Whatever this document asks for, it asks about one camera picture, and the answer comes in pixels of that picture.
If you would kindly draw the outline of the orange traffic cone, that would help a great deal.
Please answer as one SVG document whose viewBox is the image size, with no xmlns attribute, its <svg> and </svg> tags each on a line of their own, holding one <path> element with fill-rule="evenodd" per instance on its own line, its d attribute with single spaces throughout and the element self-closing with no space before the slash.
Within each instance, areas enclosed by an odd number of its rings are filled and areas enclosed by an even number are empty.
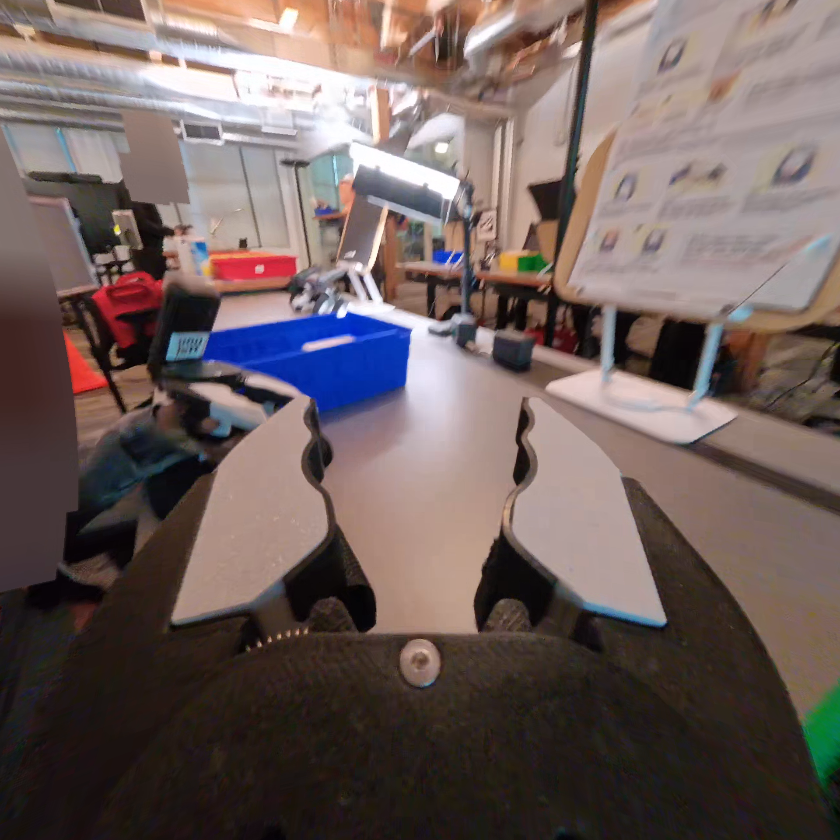
<svg viewBox="0 0 840 840">
<path fill-rule="evenodd" d="M 62 331 L 66 345 L 67 362 L 70 372 L 71 389 L 74 396 L 90 393 L 108 387 L 102 373 L 93 370 L 85 357 L 71 340 L 66 330 Z"/>
</svg>

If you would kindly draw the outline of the large green plastic bin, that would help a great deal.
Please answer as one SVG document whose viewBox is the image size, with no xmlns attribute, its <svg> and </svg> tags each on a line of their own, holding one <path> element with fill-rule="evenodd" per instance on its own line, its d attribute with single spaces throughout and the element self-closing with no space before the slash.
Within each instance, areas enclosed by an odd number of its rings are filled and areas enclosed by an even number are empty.
<svg viewBox="0 0 840 840">
<path fill-rule="evenodd" d="M 839 769 L 839 683 L 808 712 L 803 732 L 817 779 L 828 789 Z"/>
</svg>

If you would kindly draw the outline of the grey display panel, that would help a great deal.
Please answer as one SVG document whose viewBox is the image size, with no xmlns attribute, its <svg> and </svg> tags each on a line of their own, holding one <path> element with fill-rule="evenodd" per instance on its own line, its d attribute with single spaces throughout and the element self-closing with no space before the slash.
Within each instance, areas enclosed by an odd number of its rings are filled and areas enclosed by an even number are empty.
<svg viewBox="0 0 840 840">
<path fill-rule="evenodd" d="M 69 201 L 51 196 L 29 196 L 28 201 L 58 294 L 99 289 L 96 270 Z"/>
</svg>

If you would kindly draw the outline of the wooden table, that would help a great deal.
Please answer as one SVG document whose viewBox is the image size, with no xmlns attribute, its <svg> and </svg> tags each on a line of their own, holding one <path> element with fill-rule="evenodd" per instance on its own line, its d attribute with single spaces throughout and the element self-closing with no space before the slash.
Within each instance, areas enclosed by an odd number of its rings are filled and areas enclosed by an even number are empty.
<svg viewBox="0 0 840 840">
<path fill-rule="evenodd" d="M 428 261 L 398 262 L 396 267 L 406 280 L 425 285 L 426 312 L 429 318 L 436 318 L 437 289 L 439 287 L 460 288 L 464 274 L 462 266 L 438 264 Z M 552 290 L 548 269 L 540 271 L 508 271 L 499 268 L 475 269 L 474 280 L 480 291 L 493 289 L 500 298 L 535 300 L 549 302 Z"/>
</svg>

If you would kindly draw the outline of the grey tablet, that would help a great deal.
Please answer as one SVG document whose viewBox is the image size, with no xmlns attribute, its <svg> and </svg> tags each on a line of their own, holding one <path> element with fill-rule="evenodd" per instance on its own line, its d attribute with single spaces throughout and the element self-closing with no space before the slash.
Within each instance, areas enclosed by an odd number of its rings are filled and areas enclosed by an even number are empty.
<svg viewBox="0 0 840 840">
<path fill-rule="evenodd" d="M 367 196 L 354 195 L 344 219 L 337 262 L 362 272 L 370 270 L 379 254 L 388 207 L 373 203 Z"/>
</svg>

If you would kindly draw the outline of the idle grey gripper tool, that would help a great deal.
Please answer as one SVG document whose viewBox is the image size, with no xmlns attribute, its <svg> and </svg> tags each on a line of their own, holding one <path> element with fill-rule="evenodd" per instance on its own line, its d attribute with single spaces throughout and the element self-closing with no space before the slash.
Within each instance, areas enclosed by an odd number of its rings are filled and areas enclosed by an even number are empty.
<svg viewBox="0 0 840 840">
<path fill-rule="evenodd" d="M 301 316 L 345 317 L 350 306 L 344 294 L 348 279 L 342 268 L 312 266 L 298 272 L 287 285 L 292 311 Z"/>
</svg>

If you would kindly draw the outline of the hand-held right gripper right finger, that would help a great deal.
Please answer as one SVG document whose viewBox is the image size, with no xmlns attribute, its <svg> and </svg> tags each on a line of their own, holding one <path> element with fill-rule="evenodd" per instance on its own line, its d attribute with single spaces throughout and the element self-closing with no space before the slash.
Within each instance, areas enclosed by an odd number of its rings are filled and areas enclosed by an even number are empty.
<svg viewBox="0 0 840 840">
<path fill-rule="evenodd" d="M 504 539 L 549 601 L 661 629 L 668 619 L 620 469 L 541 397 L 521 402 Z"/>
</svg>

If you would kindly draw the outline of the black pole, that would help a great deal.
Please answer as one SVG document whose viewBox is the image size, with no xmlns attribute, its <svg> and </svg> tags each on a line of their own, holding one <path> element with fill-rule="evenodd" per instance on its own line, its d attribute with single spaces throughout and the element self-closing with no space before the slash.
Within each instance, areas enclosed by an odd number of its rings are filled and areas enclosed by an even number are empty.
<svg viewBox="0 0 840 840">
<path fill-rule="evenodd" d="M 589 89 L 599 6 L 599 1 L 584 2 L 583 25 L 580 49 L 577 56 L 576 73 L 574 75 L 574 87 L 570 89 L 570 93 L 574 95 L 570 99 L 572 111 L 566 140 L 564 172 L 558 200 L 558 225 L 554 238 L 554 252 L 551 265 L 553 275 L 556 274 L 556 270 L 559 268 L 561 246 L 570 224 L 574 206 L 574 182 L 580 158 L 585 103 Z"/>
</svg>

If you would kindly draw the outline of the white board stand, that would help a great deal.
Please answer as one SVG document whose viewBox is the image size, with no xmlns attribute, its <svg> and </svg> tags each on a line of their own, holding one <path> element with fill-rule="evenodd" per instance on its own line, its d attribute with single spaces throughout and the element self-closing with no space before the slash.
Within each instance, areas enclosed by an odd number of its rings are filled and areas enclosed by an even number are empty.
<svg viewBox="0 0 840 840">
<path fill-rule="evenodd" d="M 685 446 L 717 432 L 737 416 L 735 409 L 709 398 L 711 374 L 725 329 L 755 317 L 754 302 L 761 290 L 771 284 L 791 264 L 826 264 L 819 292 L 828 290 L 838 263 L 838 239 L 834 236 L 807 239 L 779 268 L 774 269 L 750 294 L 716 309 L 693 305 L 690 316 L 705 325 L 703 344 L 690 392 L 674 386 L 621 372 L 615 365 L 615 330 L 618 307 L 613 301 L 601 303 L 602 348 L 597 372 L 580 373 L 546 385 L 548 395 L 583 408 L 600 417 L 641 432 L 660 442 Z"/>
</svg>

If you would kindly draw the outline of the red plastic bin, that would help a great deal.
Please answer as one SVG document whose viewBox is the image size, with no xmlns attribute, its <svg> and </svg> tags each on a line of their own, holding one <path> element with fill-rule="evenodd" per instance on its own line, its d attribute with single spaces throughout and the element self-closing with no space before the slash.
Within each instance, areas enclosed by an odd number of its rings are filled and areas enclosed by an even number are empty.
<svg viewBox="0 0 840 840">
<path fill-rule="evenodd" d="M 209 263 L 216 280 L 247 282 L 252 280 L 283 280 L 298 271 L 298 258 L 253 250 L 229 251 L 210 255 Z"/>
</svg>

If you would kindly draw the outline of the red backpack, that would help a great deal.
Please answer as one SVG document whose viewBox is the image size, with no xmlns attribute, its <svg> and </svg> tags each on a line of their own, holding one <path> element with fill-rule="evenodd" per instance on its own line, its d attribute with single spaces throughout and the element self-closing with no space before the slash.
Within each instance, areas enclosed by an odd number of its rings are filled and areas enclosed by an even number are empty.
<svg viewBox="0 0 840 840">
<path fill-rule="evenodd" d="M 163 303 L 163 281 L 147 272 L 123 275 L 91 296 L 101 322 L 120 350 L 150 342 Z"/>
</svg>

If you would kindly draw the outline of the blue plastic bin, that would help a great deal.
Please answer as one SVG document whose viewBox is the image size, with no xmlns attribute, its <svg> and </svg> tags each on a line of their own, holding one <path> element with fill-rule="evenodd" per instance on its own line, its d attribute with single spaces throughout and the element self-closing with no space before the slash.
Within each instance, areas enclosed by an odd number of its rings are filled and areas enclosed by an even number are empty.
<svg viewBox="0 0 840 840">
<path fill-rule="evenodd" d="M 411 338 L 377 318 L 328 314 L 212 332 L 204 358 L 293 385 L 325 413 L 402 389 Z"/>
</svg>

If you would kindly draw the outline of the LED light panel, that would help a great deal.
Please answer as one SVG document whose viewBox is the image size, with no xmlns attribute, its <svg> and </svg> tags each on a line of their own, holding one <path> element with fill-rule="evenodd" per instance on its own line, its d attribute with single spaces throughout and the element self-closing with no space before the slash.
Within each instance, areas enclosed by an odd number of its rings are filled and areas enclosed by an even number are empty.
<svg viewBox="0 0 840 840">
<path fill-rule="evenodd" d="M 353 192 L 369 203 L 424 222 L 445 221 L 463 192 L 463 183 L 400 155 L 353 142 Z"/>
</svg>

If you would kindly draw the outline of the printed instruction sheet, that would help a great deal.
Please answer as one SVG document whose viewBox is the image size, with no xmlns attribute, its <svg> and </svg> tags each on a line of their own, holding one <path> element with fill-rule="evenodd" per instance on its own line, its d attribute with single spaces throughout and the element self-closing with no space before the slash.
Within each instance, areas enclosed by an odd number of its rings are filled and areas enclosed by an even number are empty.
<svg viewBox="0 0 840 840">
<path fill-rule="evenodd" d="M 838 227 L 838 2 L 660 2 L 570 287 L 800 312 Z"/>
</svg>

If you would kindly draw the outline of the grey desk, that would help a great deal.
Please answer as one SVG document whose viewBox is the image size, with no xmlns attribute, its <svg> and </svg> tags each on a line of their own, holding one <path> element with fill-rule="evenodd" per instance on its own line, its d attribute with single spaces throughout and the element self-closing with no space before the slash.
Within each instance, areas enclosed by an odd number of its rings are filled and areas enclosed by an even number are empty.
<svg viewBox="0 0 840 840">
<path fill-rule="evenodd" d="M 373 406 L 323 419 L 332 457 L 322 485 L 346 543 L 374 588 L 375 627 L 360 632 L 337 598 L 316 602 L 302 633 L 265 640 L 236 616 L 177 628 L 172 608 L 187 551 L 212 478 L 162 521 L 138 553 L 154 564 L 148 603 L 159 637 L 219 632 L 230 639 L 217 660 L 308 657 L 316 644 L 348 649 L 347 688 L 368 660 L 387 661 L 384 678 L 408 695 L 455 697 L 468 717 L 482 704 L 525 702 L 524 683 L 570 679 L 549 692 L 571 696 L 584 673 L 624 699 L 653 696 L 685 718 L 769 720 L 775 708 L 808 711 L 838 680 L 838 516 L 686 452 L 657 443 L 550 397 L 488 360 L 433 338 L 414 321 L 405 386 Z M 538 625 L 525 605 L 496 604 L 476 624 L 476 591 L 515 487 L 522 400 L 541 397 L 620 469 L 653 568 L 668 623 L 655 629 L 561 607 Z M 504 700 L 513 696 L 514 700 Z"/>
</svg>

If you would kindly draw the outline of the white tablet stand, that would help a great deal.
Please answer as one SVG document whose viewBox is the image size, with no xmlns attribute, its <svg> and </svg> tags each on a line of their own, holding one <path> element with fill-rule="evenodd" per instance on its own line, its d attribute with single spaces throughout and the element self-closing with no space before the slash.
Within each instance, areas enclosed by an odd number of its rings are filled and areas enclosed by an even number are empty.
<svg viewBox="0 0 840 840">
<path fill-rule="evenodd" d="M 349 310 L 359 314 L 375 314 L 395 309 L 393 304 L 384 300 L 373 279 L 372 270 L 367 266 L 340 259 L 336 261 L 335 269 L 341 270 L 350 281 L 353 295 L 348 304 Z"/>
</svg>

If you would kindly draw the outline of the black light stand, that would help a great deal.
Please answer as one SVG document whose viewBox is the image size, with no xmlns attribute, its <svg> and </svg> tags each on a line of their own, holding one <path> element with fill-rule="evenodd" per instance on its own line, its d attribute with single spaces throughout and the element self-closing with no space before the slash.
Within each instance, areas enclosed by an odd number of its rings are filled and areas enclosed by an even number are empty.
<svg viewBox="0 0 840 840">
<path fill-rule="evenodd" d="M 475 316 L 470 306 L 471 294 L 476 283 L 473 264 L 473 233 L 476 225 L 475 186 L 469 180 L 460 183 L 460 218 L 463 228 L 463 258 L 462 272 L 459 282 L 461 322 L 475 322 Z"/>
</svg>

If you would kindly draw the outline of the black softbox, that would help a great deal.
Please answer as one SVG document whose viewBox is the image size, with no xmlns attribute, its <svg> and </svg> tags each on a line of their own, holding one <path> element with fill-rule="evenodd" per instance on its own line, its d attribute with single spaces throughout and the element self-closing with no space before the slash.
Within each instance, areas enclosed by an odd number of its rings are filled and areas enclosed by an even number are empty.
<svg viewBox="0 0 840 840">
<path fill-rule="evenodd" d="M 561 203 L 564 189 L 565 178 L 563 177 L 554 181 L 535 182 L 528 185 L 528 194 L 537 209 L 540 222 L 557 222 L 562 215 L 571 211 L 576 198 L 576 190 L 572 186 L 569 202 Z"/>
</svg>

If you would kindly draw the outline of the black monitor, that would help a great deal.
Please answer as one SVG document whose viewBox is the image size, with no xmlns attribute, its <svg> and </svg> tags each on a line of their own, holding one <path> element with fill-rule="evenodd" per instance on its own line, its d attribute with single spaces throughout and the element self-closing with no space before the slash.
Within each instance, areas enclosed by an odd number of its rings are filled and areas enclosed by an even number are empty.
<svg viewBox="0 0 840 840">
<path fill-rule="evenodd" d="M 23 183 L 31 196 L 67 199 L 91 258 L 109 254 L 120 245 L 113 232 L 112 212 L 125 208 L 128 193 L 123 182 L 105 182 L 99 175 L 30 171 Z"/>
</svg>

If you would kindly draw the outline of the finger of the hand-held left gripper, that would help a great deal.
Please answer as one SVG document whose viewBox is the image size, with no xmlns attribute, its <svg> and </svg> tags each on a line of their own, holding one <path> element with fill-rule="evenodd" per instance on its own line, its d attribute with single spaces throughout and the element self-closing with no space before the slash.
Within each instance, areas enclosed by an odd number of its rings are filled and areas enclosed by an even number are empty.
<svg viewBox="0 0 840 840">
<path fill-rule="evenodd" d="M 242 371 L 241 396 L 263 413 L 277 413 L 299 397 L 308 399 L 294 385 L 255 371 Z"/>
<path fill-rule="evenodd" d="M 211 431 L 252 431 L 269 419 L 262 405 L 218 382 L 191 384 L 191 416 L 198 424 L 213 421 Z"/>
</svg>

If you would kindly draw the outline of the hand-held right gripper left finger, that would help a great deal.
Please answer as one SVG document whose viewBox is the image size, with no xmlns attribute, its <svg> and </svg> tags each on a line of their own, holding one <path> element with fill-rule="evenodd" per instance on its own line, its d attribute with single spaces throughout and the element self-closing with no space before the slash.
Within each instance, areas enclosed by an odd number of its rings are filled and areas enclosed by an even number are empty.
<svg viewBox="0 0 840 840">
<path fill-rule="evenodd" d="M 301 634 L 306 615 L 291 588 L 337 535 L 322 478 L 318 408 L 298 395 L 213 473 L 171 625 L 242 616 L 265 640 Z"/>
</svg>

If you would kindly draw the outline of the person's left forearm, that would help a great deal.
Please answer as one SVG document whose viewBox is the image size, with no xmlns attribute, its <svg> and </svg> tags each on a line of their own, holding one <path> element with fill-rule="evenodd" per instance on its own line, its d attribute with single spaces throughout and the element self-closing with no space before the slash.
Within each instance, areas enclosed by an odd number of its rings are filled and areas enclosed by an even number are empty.
<svg viewBox="0 0 840 840">
<path fill-rule="evenodd" d="M 171 471 L 179 500 L 214 471 L 209 454 L 187 432 L 176 403 L 148 405 L 111 425 L 81 459 L 76 513 L 91 520 L 137 487 Z"/>
</svg>

